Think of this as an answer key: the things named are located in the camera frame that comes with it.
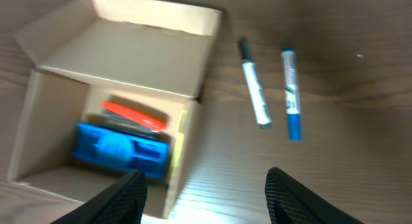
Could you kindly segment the yellow highlighter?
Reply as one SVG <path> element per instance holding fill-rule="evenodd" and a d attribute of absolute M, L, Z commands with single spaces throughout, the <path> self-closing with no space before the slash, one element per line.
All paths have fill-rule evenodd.
<path fill-rule="evenodd" d="M 186 117 L 187 117 L 187 110 L 183 110 L 180 114 L 180 119 L 179 119 L 179 126 L 178 126 L 178 131 L 174 137 L 174 149 L 173 149 L 173 156 L 171 158 L 171 168 L 170 168 L 170 174 L 169 174 L 169 183 L 172 184 L 172 181 L 174 177 L 177 174 L 177 170 L 179 168 L 180 164 L 180 158 L 182 155 L 182 150 L 183 150 L 183 143 L 185 139 L 185 123 L 186 123 Z"/>

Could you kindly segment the blue whiteboard marker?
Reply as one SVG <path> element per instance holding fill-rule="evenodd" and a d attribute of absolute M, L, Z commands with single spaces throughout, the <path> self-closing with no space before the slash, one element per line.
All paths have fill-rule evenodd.
<path fill-rule="evenodd" d="M 288 123 L 288 137 L 291 141 L 301 141 L 301 105 L 296 67 L 295 51 L 287 46 L 281 52 L 285 76 L 285 102 Z"/>

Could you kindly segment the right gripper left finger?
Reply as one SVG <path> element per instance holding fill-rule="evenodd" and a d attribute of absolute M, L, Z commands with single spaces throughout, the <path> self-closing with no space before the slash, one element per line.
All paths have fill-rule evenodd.
<path fill-rule="evenodd" d="M 51 224 L 140 224 L 147 199 L 143 171 L 131 171 Z"/>

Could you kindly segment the red stapler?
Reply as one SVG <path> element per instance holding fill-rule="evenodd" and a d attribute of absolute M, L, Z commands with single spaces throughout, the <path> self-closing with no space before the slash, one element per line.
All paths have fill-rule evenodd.
<path fill-rule="evenodd" d="M 104 101 L 101 107 L 106 124 L 111 126 L 149 134 L 159 133 L 167 128 L 164 121 L 131 107 L 111 101 Z"/>

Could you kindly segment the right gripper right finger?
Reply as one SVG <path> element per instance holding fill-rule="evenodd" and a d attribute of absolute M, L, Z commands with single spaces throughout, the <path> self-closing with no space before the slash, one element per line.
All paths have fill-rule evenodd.
<path fill-rule="evenodd" d="M 268 170 L 265 197 L 271 224 L 362 224 L 278 167 Z"/>

